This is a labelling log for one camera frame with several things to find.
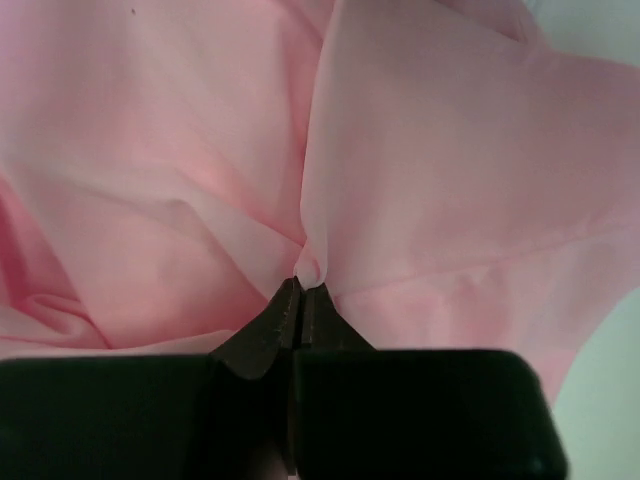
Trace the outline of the pink t-shirt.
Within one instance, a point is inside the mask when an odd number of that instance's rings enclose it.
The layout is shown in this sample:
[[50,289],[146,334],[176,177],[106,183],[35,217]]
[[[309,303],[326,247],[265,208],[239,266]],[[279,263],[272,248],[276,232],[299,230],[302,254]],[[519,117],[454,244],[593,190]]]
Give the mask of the pink t-shirt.
[[520,1],[5,1],[1,355],[207,352],[281,282],[555,398],[639,285],[639,71]]

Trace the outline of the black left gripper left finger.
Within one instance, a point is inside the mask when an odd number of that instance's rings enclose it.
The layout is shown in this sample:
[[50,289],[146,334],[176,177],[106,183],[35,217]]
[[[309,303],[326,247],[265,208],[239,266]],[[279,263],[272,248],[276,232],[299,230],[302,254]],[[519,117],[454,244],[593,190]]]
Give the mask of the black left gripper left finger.
[[291,458],[300,284],[212,352],[1,364],[5,479],[255,479]]

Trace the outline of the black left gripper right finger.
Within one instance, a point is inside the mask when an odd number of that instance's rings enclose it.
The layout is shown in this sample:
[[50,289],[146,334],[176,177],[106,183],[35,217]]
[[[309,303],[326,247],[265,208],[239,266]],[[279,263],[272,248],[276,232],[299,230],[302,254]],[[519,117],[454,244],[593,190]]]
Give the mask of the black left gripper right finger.
[[290,441],[302,479],[564,479],[541,382],[504,350],[377,350],[308,290]]

